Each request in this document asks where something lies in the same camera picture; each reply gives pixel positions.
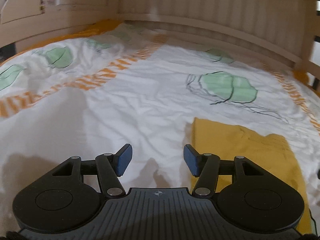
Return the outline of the orange bed sheet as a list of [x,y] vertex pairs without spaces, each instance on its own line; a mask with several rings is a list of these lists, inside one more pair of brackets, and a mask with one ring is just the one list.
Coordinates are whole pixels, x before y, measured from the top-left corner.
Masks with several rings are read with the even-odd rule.
[[71,38],[83,38],[91,37],[95,35],[103,34],[107,31],[114,30],[118,25],[123,23],[122,20],[116,19],[104,19],[100,20],[94,24],[78,27],[70,27],[66,29],[59,29],[54,31],[49,31],[43,34],[34,35],[28,38],[24,38],[16,43],[16,52],[1,61],[1,66],[9,61],[11,58],[17,55],[23,54],[26,51],[44,47],[48,44],[59,42]]

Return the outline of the white shelf unit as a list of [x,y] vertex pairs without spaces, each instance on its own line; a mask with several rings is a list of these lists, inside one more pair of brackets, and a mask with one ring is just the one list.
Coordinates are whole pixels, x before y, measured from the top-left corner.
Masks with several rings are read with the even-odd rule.
[[1,46],[116,18],[119,0],[1,0]]

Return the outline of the white wooden bed frame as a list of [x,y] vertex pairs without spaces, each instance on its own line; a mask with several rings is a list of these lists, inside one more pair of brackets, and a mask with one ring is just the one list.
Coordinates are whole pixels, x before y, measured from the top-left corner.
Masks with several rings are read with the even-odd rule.
[[119,18],[319,77],[317,0],[118,0]]

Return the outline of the white patterned duvet cover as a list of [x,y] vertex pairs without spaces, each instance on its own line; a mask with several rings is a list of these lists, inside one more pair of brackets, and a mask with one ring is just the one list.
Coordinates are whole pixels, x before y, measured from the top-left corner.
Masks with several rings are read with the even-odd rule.
[[282,135],[319,221],[319,97],[293,71],[121,23],[1,66],[1,233],[16,194],[73,155],[126,143],[131,187],[191,187],[182,157],[195,118]]

